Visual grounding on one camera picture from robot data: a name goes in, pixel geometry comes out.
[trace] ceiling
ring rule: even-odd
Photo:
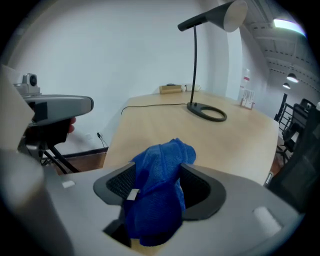
[[[298,80],[320,92],[320,72],[308,40],[301,34],[276,28],[274,19],[295,22],[292,16],[273,0],[245,0],[248,13],[244,25],[263,52],[270,73],[287,75],[291,71]]]

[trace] lamp head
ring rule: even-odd
[[[244,0],[235,0],[180,23],[178,29],[185,31],[194,26],[211,22],[226,32],[233,32],[244,22],[247,11],[248,6]]]

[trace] ceiling light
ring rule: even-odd
[[[282,86],[284,88],[286,88],[286,89],[290,89],[291,88],[290,85],[287,82],[285,82]]]
[[[306,37],[306,33],[301,28],[301,26],[299,26],[297,23],[287,21],[287,20],[282,20],[282,19],[276,19],[276,18],[273,20],[273,22],[276,28],[292,30]]]
[[[288,79],[291,82],[298,83],[298,79],[297,79],[297,77],[296,77],[296,75],[294,73],[288,74],[286,79]]]

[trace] lamp stand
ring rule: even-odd
[[[192,91],[191,91],[191,98],[190,102],[187,103],[186,108],[197,115],[198,117],[201,117],[203,119],[207,119],[209,121],[213,122],[223,122],[227,119],[227,115],[222,110],[215,108],[213,106],[193,102],[194,99],[194,92],[195,92],[195,83],[196,83],[196,73],[197,73],[197,30],[196,26],[193,26],[193,32],[194,32],[194,66],[193,66],[193,80],[192,80]],[[207,115],[203,113],[203,110],[211,110],[216,111],[219,114],[222,115],[221,118],[212,117],[210,115]]]

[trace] lamp base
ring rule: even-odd
[[[186,105],[186,108],[188,110],[190,110],[192,113],[194,113],[195,115],[197,115],[198,117],[201,117],[203,119],[207,119],[212,122],[223,122],[227,119],[227,115],[225,112],[223,112],[222,110],[215,108],[213,106],[209,106],[209,105],[205,105],[205,104],[201,104],[201,103],[196,103],[196,102],[192,102],[192,103],[188,102]],[[222,118],[216,118],[216,117],[212,117],[210,115],[207,115],[202,112],[203,110],[216,111],[222,115]]]

